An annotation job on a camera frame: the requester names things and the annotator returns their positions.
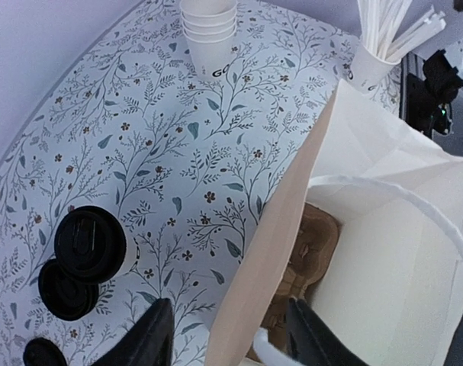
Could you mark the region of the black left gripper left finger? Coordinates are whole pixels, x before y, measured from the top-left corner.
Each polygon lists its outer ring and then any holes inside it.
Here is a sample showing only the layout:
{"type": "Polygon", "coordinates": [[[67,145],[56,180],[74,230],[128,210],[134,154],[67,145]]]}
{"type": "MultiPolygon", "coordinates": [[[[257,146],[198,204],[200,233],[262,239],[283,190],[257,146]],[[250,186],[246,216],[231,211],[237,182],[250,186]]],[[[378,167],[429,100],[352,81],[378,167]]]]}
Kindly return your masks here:
{"type": "Polygon", "coordinates": [[[93,365],[171,365],[174,314],[171,300],[160,298],[139,318],[127,334],[93,365]]]}

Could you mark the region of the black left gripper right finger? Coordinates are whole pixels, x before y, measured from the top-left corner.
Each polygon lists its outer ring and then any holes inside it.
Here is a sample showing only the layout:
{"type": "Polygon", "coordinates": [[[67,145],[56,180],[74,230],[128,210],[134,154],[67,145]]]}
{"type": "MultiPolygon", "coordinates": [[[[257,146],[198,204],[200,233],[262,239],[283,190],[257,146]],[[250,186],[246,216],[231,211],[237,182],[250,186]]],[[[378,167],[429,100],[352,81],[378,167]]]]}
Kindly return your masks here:
{"type": "Polygon", "coordinates": [[[287,353],[303,365],[367,366],[337,338],[304,300],[288,299],[287,353]]]}

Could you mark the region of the brown cardboard cup carrier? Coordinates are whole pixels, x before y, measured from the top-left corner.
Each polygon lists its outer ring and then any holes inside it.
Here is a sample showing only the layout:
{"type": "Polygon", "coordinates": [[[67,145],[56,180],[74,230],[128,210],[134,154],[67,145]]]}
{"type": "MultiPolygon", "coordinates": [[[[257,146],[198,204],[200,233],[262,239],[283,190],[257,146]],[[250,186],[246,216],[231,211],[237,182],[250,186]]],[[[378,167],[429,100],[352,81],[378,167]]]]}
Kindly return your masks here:
{"type": "Polygon", "coordinates": [[[268,306],[261,327],[279,350],[286,349],[286,309],[288,299],[305,300],[330,265],[339,241],[341,225],[329,213],[305,204],[301,224],[282,280],[268,306]]]}

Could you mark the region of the white paper coffee cup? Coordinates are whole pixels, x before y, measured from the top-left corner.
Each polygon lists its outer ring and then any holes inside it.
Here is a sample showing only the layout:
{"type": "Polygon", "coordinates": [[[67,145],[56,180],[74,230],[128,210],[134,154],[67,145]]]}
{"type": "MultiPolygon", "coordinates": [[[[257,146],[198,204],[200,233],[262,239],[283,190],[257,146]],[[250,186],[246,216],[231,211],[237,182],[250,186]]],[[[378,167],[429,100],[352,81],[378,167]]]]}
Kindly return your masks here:
{"type": "Polygon", "coordinates": [[[137,240],[134,236],[129,235],[127,237],[127,247],[124,256],[124,260],[119,268],[118,272],[116,273],[116,277],[120,277],[122,275],[127,274],[131,271],[131,269],[138,264],[140,260],[140,247],[137,243],[137,240]]]}

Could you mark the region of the brown paper bag white handles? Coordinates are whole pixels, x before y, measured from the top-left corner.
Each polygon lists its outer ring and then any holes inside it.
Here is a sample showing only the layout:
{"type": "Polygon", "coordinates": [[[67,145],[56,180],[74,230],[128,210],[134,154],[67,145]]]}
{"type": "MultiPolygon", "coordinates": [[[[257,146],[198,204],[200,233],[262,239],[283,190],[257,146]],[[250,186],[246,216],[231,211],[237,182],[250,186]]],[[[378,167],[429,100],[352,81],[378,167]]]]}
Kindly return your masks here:
{"type": "Polygon", "coordinates": [[[341,230],[311,307],[369,365],[441,365],[463,313],[463,157],[340,81],[266,204],[210,330],[238,365],[291,258],[304,205],[341,230]]]}

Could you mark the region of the black plastic cup lid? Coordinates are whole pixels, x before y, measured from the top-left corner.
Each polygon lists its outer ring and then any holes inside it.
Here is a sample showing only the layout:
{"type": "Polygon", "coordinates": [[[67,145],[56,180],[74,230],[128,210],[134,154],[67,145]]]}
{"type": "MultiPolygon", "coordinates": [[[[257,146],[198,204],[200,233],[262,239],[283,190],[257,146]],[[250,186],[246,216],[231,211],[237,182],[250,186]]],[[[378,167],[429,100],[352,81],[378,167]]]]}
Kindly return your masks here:
{"type": "Polygon", "coordinates": [[[107,210],[82,206],[64,216],[54,252],[61,269],[82,283],[101,284],[116,276],[127,254],[123,227],[107,210]]]}

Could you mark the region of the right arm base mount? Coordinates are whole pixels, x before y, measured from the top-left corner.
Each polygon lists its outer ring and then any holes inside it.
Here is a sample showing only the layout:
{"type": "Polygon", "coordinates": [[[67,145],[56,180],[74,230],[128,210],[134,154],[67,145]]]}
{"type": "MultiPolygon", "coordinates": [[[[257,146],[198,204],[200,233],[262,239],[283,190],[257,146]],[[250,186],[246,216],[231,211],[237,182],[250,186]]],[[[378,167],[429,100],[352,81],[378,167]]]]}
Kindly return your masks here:
{"type": "Polygon", "coordinates": [[[452,102],[463,87],[463,78],[445,50],[437,50],[424,62],[423,74],[423,79],[407,74],[406,122],[430,139],[435,132],[446,136],[452,128],[452,102]]]}

